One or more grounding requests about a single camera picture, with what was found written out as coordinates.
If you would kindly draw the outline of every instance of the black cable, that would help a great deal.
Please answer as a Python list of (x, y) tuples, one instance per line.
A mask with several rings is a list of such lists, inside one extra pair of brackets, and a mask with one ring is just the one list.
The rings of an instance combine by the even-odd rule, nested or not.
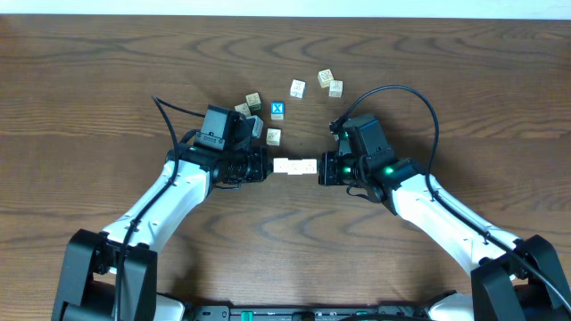
[(370, 315), (358, 315), (344, 317), (339, 321), (431, 321), (429, 318), (425, 317), (407, 317), (407, 316), (397, 316), (397, 315), (387, 315), (387, 314), (370, 314)]
[(236, 191), (236, 190), (239, 190), (240, 187), (242, 187), (242, 184), (238, 183), (238, 184), (236, 184), (236, 186), (214, 185), (212, 188), (220, 189), (222, 191)]
[(192, 129), (186, 132), (186, 134), (180, 139), (180, 143), (186, 144), (189, 140), (196, 135), (196, 133), (200, 132), (198, 129)]
[(420, 98), (425, 103), (426, 107), (428, 107), (428, 110), (430, 110), (430, 114), (432, 115), (432, 119), (434, 121), (434, 142), (432, 145), (432, 151), (430, 152), (430, 157), (428, 159), (428, 165), (426, 166), (425, 181), (426, 181), (426, 188), (427, 188), (428, 192), (432, 195), (433, 199), (437, 200), (455, 218), (457, 218), (462, 223), (466, 224), (468, 227), (472, 228), (474, 231), (476, 231), (478, 234), (480, 234), (484, 238), (485, 242), (492, 243), (493, 245), (497, 246), (501, 250), (505, 251), (512, 259), (517, 261), (517, 263), (519, 263), (524, 269), (526, 269), (532, 275), (534, 275), (539, 280), (541, 280), (545, 284), (545, 286), (549, 287), (555, 293), (555, 295), (558, 296), (558, 298), (561, 300), (563, 306), (567, 310), (567, 313), (569, 313), (571, 315), (571, 304), (569, 304), (569, 302), (565, 299), (565, 296), (563, 296), (563, 294), (559, 291), (559, 289), (555, 286), (555, 284), (553, 284), (553, 282), (547, 276), (545, 276), (541, 271), (539, 271), (535, 267), (533, 267), (530, 263), (528, 263), (527, 261), (522, 259), (519, 255), (517, 255), (517, 253), (515, 253), (513, 250), (511, 250), (511, 248), (508, 245), (506, 245), (506, 244), (502, 243), (500, 240), (496, 239), (493, 235), (490, 234), (489, 231), (484, 230), (483, 228), (481, 228), (480, 226), (478, 226), (477, 224), (475, 224), (474, 222), (472, 222), (468, 218), (465, 218), (464, 216), (460, 215), (454, 208), (452, 208), (452, 206), (450, 206), (447, 202), (445, 202), (440, 197), (438, 192), (436, 192), (433, 189), (433, 187), (430, 183), (430, 172), (431, 172), (432, 163), (434, 160), (434, 155), (436, 154), (436, 147), (438, 146), (438, 136), (439, 136), (440, 128), (438, 126), (438, 118), (436, 117), (436, 112), (434, 111), (434, 107), (421, 93), (419, 93), (417, 90), (415, 90), (411, 87), (400, 86), (400, 85), (381, 86), (379, 88), (375, 88), (375, 89), (369, 91), (368, 93), (364, 94), (363, 96), (361, 96), (359, 99), (357, 99), (357, 101), (355, 101), (355, 103), (353, 103), (353, 105), (347, 110), (347, 112), (343, 116), (341, 116), (339, 119), (337, 119), (334, 123), (332, 123), (331, 126), (332, 127), (339, 126), (345, 119), (347, 119), (349, 114), (357, 107), (357, 105), (359, 105), (360, 102), (363, 101), (363, 99), (367, 98), (368, 96), (370, 96), (374, 93), (378, 93), (378, 92), (386, 90), (386, 89), (402, 89), (402, 90), (406, 90), (408, 92), (411, 92), (412, 94), (414, 94), (418, 98)]
[(201, 114), (200, 112), (188, 111), (188, 110), (186, 110), (186, 109), (184, 109), (184, 108), (177, 107), (177, 106), (173, 105), (172, 103), (167, 103), (167, 102), (163, 101), (161, 98), (157, 98), (156, 95), (154, 95), (154, 98), (156, 98), (156, 100), (157, 100), (159, 103), (162, 103), (163, 105), (165, 105), (165, 106), (167, 106), (167, 107), (170, 107), (170, 108), (172, 108), (172, 109), (175, 110), (175, 111), (181, 111), (181, 112), (184, 112), (184, 113), (187, 113), (187, 114), (189, 114), (189, 115), (196, 116), (196, 117), (202, 117), (202, 118), (205, 117), (205, 115), (204, 115), (204, 114)]
[(367, 201), (369, 201), (369, 202), (373, 202), (373, 201), (371, 201), (371, 199), (369, 199), (368, 196), (366, 196), (365, 194), (362, 194), (362, 193), (359, 193), (359, 194), (351, 194), (351, 189), (353, 189), (353, 188), (360, 188), (360, 186), (359, 186), (359, 185), (349, 185), (349, 186), (347, 186), (347, 189), (345, 190), (345, 192), (347, 192), (347, 195), (353, 196), (353, 197), (360, 197), (360, 198), (365, 199), (365, 200), (367, 200)]
[(365, 176), (365, 157), (367, 155), (363, 154), (359, 157), (359, 160), (357, 161), (357, 166), (359, 169), (359, 174), (360, 174), (360, 180), (363, 181), (363, 183), (368, 183), (367, 180), (367, 176)]
[(175, 134), (175, 130), (170, 123), (169, 116), (164, 111), (161, 106), (160, 99), (158, 99), (155, 95), (151, 96), (153, 98), (154, 103), (156, 103), (157, 108), (161, 112), (164, 121), (167, 123), (167, 127), (169, 127), (170, 137), (172, 138), (172, 144), (174, 146), (174, 153), (175, 153), (175, 167), (172, 170), (172, 175), (170, 175), (167, 184), (162, 187), (162, 189), (141, 209), (141, 211), (133, 218), (129, 224), (127, 229), (127, 233), (125, 233), (125, 237), (123, 238), (123, 244), (120, 247), (120, 258), (119, 258), (119, 265), (117, 266), (117, 275), (115, 277), (115, 321), (120, 321), (120, 303), (121, 303), (121, 279), (123, 277), (123, 270), (124, 270), (124, 263), (125, 263), (125, 256), (127, 254), (127, 246), (128, 241), (131, 238), (131, 235), (137, 228), (137, 225), (144, 214), (153, 206), (153, 204), (169, 189), (169, 187), (174, 183), (175, 179), (177, 178), (178, 173), (178, 143), (177, 143), (177, 135)]

